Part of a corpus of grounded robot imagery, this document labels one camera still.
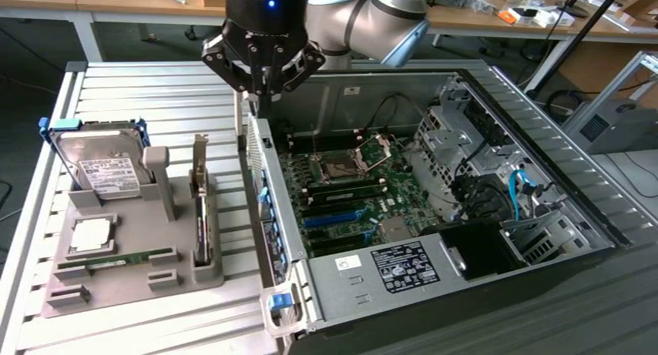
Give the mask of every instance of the blue pcie slot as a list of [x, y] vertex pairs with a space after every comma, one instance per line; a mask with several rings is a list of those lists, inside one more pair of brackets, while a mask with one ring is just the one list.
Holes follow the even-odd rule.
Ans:
[[323, 216], [320, 218], [304, 219], [304, 227], [313, 228], [316, 226], [329, 226], [332, 224], [358, 222], [364, 211], [366, 209], [338, 215]]

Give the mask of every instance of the black stand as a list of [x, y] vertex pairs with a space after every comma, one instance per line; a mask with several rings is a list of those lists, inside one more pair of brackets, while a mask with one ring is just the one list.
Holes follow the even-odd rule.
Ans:
[[592, 17], [590, 20], [587, 20], [587, 24], [584, 24], [583, 28], [580, 29], [578, 35], [575, 36], [574, 40], [566, 47], [564, 52], [559, 56], [559, 59], [555, 61], [555, 63], [551, 66], [551, 69], [546, 72], [546, 75], [543, 76], [542, 80], [539, 80], [539, 83], [536, 84], [535, 88], [527, 91], [527, 96], [530, 99], [535, 99], [536, 95], [542, 91], [543, 87], [546, 86], [546, 83], [548, 83], [548, 80], [552, 78], [555, 73], [558, 72], [562, 64], [564, 63], [566, 59], [568, 59], [568, 55], [574, 52], [575, 47], [578, 47], [578, 44], [583, 40], [584, 36], [587, 36], [588, 31], [594, 27], [594, 24], [596, 24], [598, 20], [603, 16], [603, 14], [607, 11], [607, 8], [610, 8], [611, 4], [615, 2], [615, 0], [606, 0], [600, 7], [598, 8], [596, 12], [594, 12]]
[[564, 10], [564, 12], [575, 18], [586, 18], [588, 16], [588, 12], [584, 8], [575, 5], [576, 2], [578, 0], [567, 0], [559, 9]]

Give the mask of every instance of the black pole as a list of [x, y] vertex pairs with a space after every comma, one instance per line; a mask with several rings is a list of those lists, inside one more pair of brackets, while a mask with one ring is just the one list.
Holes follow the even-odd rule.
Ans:
[[574, 52], [575, 47], [578, 47], [578, 44], [583, 40], [584, 36], [588, 34], [588, 31], [594, 27], [594, 24], [596, 24], [598, 20], [603, 16], [603, 14], [607, 11], [607, 8], [611, 6], [611, 4], [615, 2], [615, 0], [606, 0], [600, 7], [598, 8], [596, 12], [594, 12], [592, 17], [590, 20], [587, 20], [587, 24], [584, 24], [583, 28], [580, 29], [578, 35], [575, 36], [574, 40], [566, 47], [564, 52], [559, 56], [559, 59], [555, 61], [555, 63], [551, 66], [551, 69], [546, 72], [546, 75], [543, 76], [542, 80], [539, 80], [538, 85], [527, 91], [527, 96], [531, 99], [535, 99], [539, 92], [542, 91], [543, 87], [546, 86], [546, 83], [548, 83], [548, 80], [552, 78], [555, 73], [558, 72], [562, 64], [564, 63], [566, 59], [568, 58], [568, 55]]

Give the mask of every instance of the aluminum profile table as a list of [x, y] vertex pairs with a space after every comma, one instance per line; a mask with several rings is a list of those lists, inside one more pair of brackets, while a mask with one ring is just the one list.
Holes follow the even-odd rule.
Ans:
[[[378, 67], [372, 63], [355, 64], [355, 68]], [[658, 283], [654, 283], [658, 269], [647, 257], [658, 246], [654, 244], [658, 223], [496, 68], [479, 60], [427, 60], [411, 62], [407, 67], [468, 70], [575, 185], [642, 248], [606, 262], [604, 270], [582, 272], [536, 300], [456, 323], [374, 353], [410, 353], [422, 348], [432, 348], [428, 353], [496, 350], [510, 353], [510, 349], [574, 353], [598, 348], [615, 338], [612, 330], [623, 334], [618, 316], [610, 315], [608, 331], [595, 333], [598, 342], [572, 332], [559, 337], [559, 328], [583, 327], [584, 331], [588, 330], [586, 324], [600, 326], [596, 320], [624, 306], [636, 309], [638, 303], [646, 301], [647, 307], [654, 307], [650, 304], [658, 293]], [[217, 178], [221, 254], [229, 279], [216, 289], [53, 319], [39, 317], [69, 189], [69, 177], [44, 145], [0, 281], [0, 302], [7, 303], [0, 323], [1, 355], [183, 350], [185, 353], [251, 355], [276, 351], [276, 343], [263, 331], [257, 305], [261, 283], [247, 195], [239, 175], [232, 95], [228, 86], [200, 62], [95, 63], [81, 72], [65, 74], [52, 117], [101, 119], [125, 112], [141, 115], [148, 122], [151, 142], [171, 147], [169, 176], [184, 175], [189, 168], [192, 135], [209, 134], [208, 168]], [[631, 267], [619, 266], [619, 260], [632, 260]], [[623, 293], [627, 282], [632, 293]], [[655, 321], [644, 320], [635, 312], [630, 317], [639, 326], [652, 328]], [[619, 335], [619, 340], [631, 338], [635, 329], [636, 326], [628, 324], [628, 335], [623, 338]], [[555, 343], [546, 343], [551, 337], [558, 338], [558, 348]]]
[[209, 290], [57, 318], [39, 316], [71, 187], [61, 162], [44, 145], [0, 287], [7, 301], [3, 355], [276, 353], [257, 303], [261, 279], [239, 169], [233, 99], [232, 89], [199, 62], [92, 63], [65, 73], [52, 118], [140, 116], [153, 146], [169, 148], [169, 176], [187, 176], [195, 133], [208, 134], [225, 282]]

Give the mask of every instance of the orange object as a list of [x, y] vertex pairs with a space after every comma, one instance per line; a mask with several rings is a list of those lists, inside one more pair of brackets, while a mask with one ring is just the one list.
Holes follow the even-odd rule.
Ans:
[[507, 11], [507, 10], [500, 11], [498, 13], [498, 17], [502, 18], [510, 24], [514, 24], [516, 22], [516, 18], [514, 17], [512, 14], [510, 14], [510, 11]]

